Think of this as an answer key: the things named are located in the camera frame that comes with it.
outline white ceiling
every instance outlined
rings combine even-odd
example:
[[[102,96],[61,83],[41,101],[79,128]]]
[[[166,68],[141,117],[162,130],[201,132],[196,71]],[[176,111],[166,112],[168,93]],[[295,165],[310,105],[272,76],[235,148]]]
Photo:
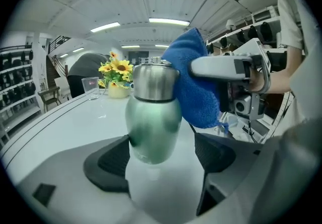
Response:
[[[207,37],[222,30],[228,18],[241,20],[272,1],[277,3],[277,0],[244,0],[243,5],[235,0],[22,0],[10,28],[99,43],[113,38],[121,45],[169,44],[187,27],[153,24],[148,18],[190,21],[190,27],[199,28]],[[90,32],[113,22],[121,26],[96,34]]]

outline sunflower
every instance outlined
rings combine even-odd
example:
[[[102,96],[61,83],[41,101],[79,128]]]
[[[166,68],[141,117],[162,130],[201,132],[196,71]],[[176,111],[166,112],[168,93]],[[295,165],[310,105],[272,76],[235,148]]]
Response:
[[[109,72],[112,70],[112,66],[110,64],[103,65],[99,68],[99,72]]]
[[[102,86],[105,88],[105,83],[102,79],[99,79],[99,86]]]
[[[112,58],[117,58],[117,54],[114,53],[113,51],[110,52],[110,55],[111,55]]]
[[[118,87],[118,85],[116,84],[116,82],[111,82],[111,87]]]
[[[127,75],[131,73],[133,69],[133,65],[129,65],[129,63],[130,61],[128,60],[115,60],[111,63],[111,66],[116,73]]]
[[[126,76],[126,75],[122,76],[122,79],[125,80],[125,81],[127,81],[127,82],[130,82],[131,81],[130,77],[129,76]]]

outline fluorescent light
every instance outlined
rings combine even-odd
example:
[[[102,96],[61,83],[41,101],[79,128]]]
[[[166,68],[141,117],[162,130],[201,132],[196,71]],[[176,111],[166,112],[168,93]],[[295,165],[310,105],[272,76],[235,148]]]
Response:
[[[91,30],[92,33],[96,33],[105,29],[109,29],[112,27],[116,27],[116,26],[120,26],[120,24],[118,22],[112,23],[112,24],[108,24],[108,25],[103,25],[101,27],[97,27]]]
[[[175,25],[190,25],[189,22],[174,20],[174,19],[164,19],[164,18],[149,18],[150,23],[164,23],[164,24],[175,24]]]
[[[84,49],[84,48],[79,48],[79,49],[73,50],[73,52],[78,52],[78,51],[80,51],[82,49]]]
[[[169,47],[169,45],[156,45],[156,47],[168,48],[168,47]]]
[[[139,45],[129,45],[129,46],[121,46],[124,49],[129,49],[129,48],[139,48]]]

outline clear glass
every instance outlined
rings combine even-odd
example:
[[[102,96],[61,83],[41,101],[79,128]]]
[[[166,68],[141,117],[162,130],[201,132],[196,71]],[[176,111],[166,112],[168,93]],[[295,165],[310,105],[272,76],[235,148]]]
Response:
[[[83,78],[82,83],[85,94],[90,97],[89,100],[95,100],[100,96],[98,77]]]

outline stainless steel bottle cap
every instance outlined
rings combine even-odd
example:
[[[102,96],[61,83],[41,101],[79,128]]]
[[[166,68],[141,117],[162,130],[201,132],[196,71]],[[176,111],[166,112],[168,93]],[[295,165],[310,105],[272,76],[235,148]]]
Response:
[[[174,85],[179,71],[160,57],[133,69],[134,96],[139,100],[166,102],[174,99]]]

